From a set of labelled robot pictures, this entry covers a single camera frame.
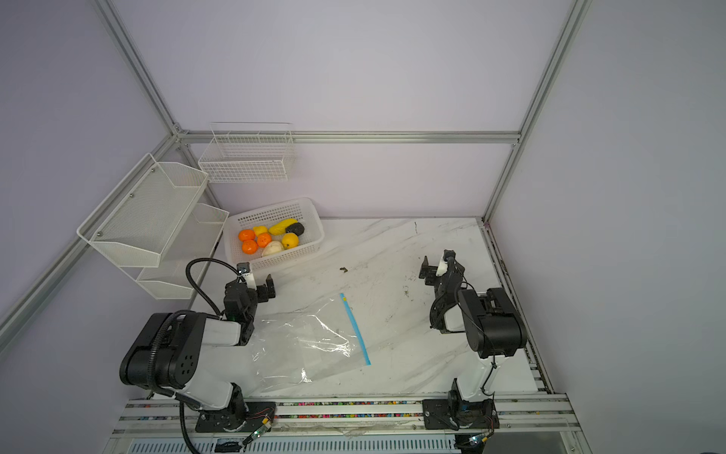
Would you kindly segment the white plastic perforated basket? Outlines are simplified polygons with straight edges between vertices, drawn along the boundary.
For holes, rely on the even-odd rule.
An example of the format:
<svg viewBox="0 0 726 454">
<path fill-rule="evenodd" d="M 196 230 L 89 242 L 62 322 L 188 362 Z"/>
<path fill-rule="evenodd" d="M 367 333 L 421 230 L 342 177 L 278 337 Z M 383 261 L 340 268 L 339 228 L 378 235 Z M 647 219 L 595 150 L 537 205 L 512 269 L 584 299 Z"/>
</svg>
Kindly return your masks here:
<svg viewBox="0 0 726 454">
<path fill-rule="evenodd" d="M 324 232 L 315 204 L 300 198 L 228 217 L 223 238 L 228 262 L 258 271 L 316 253 Z"/>
</svg>

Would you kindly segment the round yellow fruit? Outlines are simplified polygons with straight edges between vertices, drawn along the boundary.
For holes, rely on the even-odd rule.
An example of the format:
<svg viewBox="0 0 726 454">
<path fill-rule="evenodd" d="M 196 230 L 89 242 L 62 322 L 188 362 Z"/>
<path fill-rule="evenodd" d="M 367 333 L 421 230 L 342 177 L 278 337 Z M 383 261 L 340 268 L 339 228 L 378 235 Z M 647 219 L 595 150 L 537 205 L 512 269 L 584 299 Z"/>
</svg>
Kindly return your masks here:
<svg viewBox="0 0 726 454">
<path fill-rule="evenodd" d="M 294 233 L 284 234 L 281 243 L 285 250 L 296 248 L 300 244 L 300 238 Z"/>
</svg>

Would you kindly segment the clear zip top bag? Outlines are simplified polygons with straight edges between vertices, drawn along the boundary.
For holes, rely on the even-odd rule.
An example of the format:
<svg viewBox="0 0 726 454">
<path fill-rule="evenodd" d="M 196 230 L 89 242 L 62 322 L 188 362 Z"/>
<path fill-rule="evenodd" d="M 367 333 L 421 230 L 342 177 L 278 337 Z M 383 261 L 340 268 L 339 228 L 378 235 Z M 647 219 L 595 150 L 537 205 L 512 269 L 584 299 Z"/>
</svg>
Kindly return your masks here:
<svg viewBox="0 0 726 454">
<path fill-rule="evenodd" d="M 248 347 L 261 391 L 311 384 L 372 364 L 343 293 L 262 317 Z"/>
</svg>

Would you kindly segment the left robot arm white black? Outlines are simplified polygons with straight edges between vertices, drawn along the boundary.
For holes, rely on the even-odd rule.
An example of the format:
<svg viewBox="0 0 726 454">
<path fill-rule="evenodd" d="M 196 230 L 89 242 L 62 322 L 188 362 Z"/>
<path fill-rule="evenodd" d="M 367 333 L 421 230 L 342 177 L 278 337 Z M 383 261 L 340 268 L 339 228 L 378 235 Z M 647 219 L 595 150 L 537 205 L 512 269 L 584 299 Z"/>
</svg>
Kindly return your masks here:
<svg viewBox="0 0 726 454">
<path fill-rule="evenodd" d="M 199 263 L 216 263 L 234 274 L 224 288 L 224 308 L 192 276 Z M 202 349 L 249 343 L 258 306 L 276 297 L 272 276 L 258 284 L 248 262 L 233 266 L 215 258 L 195 258 L 187 263 L 185 277 L 213 312 L 183 309 L 152 314 L 121 361 L 120 380 L 172 398 L 179 402 L 180 410 L 196 412 L 198 432 L 254 431 L 259 425 L 269 426 L 276 405 L 247 403 L 240 385 L 202 364 Z"/>
</svg>

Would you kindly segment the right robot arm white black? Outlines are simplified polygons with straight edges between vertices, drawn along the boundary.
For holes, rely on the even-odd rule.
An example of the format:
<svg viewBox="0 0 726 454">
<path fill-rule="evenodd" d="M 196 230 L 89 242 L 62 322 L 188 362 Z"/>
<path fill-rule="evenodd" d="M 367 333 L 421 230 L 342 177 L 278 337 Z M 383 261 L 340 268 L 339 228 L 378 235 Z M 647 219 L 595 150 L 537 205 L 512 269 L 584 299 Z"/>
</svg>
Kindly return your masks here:
<svg viewBox="0 0 726 454">
<path fill-rule="evenodd" d="M 439 264 L 424 259 L 419 278 L 433 287 L 430 327 L 442 335 L 456 331 L 447 325 L 446 314 L 461 311 L 467 344 L 478 360 L 452 381 L 443 399 L 423 401 L 427 429 L 497 429 L 493 384 L 504 362 L 524 349 L 529 341 L 520 312 L 502 288 L 479 293 L 465 277 L 465 266 L 453 250 L 445 250 Z"/>
</svg>

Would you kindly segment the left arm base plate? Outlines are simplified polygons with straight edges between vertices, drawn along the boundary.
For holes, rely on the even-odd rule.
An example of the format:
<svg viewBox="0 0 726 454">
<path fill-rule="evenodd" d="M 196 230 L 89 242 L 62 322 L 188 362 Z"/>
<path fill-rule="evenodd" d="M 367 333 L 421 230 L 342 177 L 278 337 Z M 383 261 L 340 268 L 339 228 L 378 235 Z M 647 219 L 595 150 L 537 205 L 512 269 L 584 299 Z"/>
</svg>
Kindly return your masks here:
<svg viewBox="0 0 726 454">
<path fill-rule="evenodd" d="M 246 401 L 238 410 L 203 410 L 196 423 L 196 433 L 245 432 L 252 433 L 264 421 L 274 420 L 277 405 L 273 401 Z"/>
</svg>

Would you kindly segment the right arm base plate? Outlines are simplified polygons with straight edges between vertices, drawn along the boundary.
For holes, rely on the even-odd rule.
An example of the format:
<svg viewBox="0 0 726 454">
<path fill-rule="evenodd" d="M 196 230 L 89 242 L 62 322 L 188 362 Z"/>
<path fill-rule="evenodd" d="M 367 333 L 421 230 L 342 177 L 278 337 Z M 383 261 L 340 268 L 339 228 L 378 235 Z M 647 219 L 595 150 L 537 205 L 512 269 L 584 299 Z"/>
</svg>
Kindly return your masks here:
<svg viewBox="0 0 726 454">
<path fill-rule="evenodd" d="M 480 402 L 425 399 L 423 423 L 426 429 L 498 429 L 499 418 L 493 399 Z"/>
</svg>

